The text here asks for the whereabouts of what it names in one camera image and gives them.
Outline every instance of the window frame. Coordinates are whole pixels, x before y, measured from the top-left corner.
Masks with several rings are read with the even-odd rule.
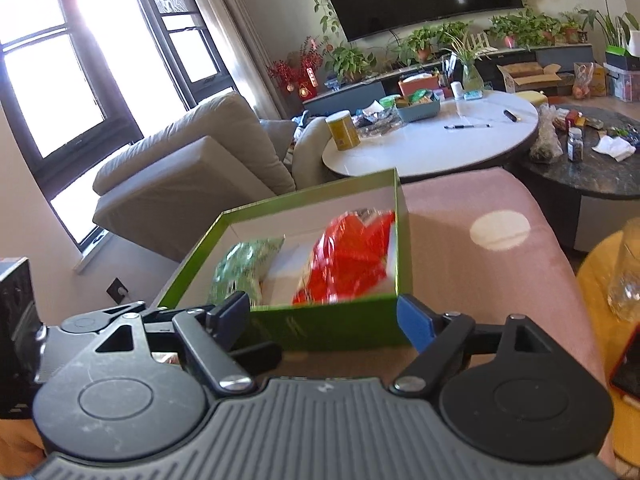
[[[63,24],[0,44],[0,102],[20,152],[45,199],[69,237],[80,251],[84,251],[102,236],[104,229],[96,226],[81,242],[76,242],[51,205],[52,199],[116,150],[126,144],[142,140],[144,137],[111,75],[100,46],[84,21],[77,0],[58,0],[58,4],[64,19]],[[217,73],[200,81],[191,82],[155,0],[138,0],[138,4],[168,75],[187,109],[195,108],[203,99],[227,88],[237,91],[206,26],[197,27],[197,29]],[[199,20],[204,22],[197,8],[193,12],[184,14],[197,15]],[[13,50],[63,34],[68,35],[71,41],[80,68],[102,111],[104,121],[43,157],[22,114],[4,58]]]

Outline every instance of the tv stand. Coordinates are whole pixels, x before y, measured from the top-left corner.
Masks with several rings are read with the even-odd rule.
[[[542,66],[552,63],[560,65],[560,72],[574,71],[574,63],[588,63],[594,61],[593,48],[588,43],[558,44],[556,46],[537,47],[531,50],[524,48],[505,48],[479,59],[476,68],[485,83],[491,83],[495,90],[505,90],[504,79],[498,70],[498,65],[513,63],[535,62]],[[399,94],[398,82],[420,72],[431,72],[441,66],[439,60],[401,68],[371,77],[359,83],[346,85],[335,91],[328,91],[303,103],[312,116],[328,116],[341,110],[349,110],[352,114],[356,110],[366,108],[373,101],[382,99],[386,95]],[[462,79],[462,68],[457,63],[453,80]]]

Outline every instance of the green box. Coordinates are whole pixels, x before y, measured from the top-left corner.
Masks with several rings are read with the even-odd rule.
[[[297,285],[303,267],[300,261],[306,262],[310,248],[329,222],[345,211],[362,208],[395,209],[392,238],[396,240],[396,259],[393,262],[390,258],[390,266],[396,270],[390,286],[393,291],[328,305],[294,308],[277,303],[278,293],[292,298],[285,293]],[[272,340],[290,351],[338,351],[408,344],[396,321],[398,295],[412,291],[409,214],[396,170],[339,180],[222,213],[176,270],[154,306],[206,304],[214,268],[232,246],[281,235],[286,236],[280,251],[281,275],[274,279],[272,292],[277,306],[252,311],[242,345]]]

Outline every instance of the beige curtain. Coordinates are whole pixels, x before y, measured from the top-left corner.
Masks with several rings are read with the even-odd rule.
[[[270,59],[242,0],[196,0],[240,93],[261,119],[288,118],[266,71]]]

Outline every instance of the black pen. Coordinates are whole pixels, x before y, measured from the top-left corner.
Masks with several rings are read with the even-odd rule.
[[[505,114],[508,118],[510,118],[510,119],[511,119],[511,121],[513,121],[514,123],[517,123],[517,122],[518,122],[518,118],[517,118],[515,115],[513,115],[510,111],[505,110],[505,111],[504,111],[504,114]]]
[[[490,124],[452,124],[445,126],[445,130],[464,130],[465,128],[490,128]]]

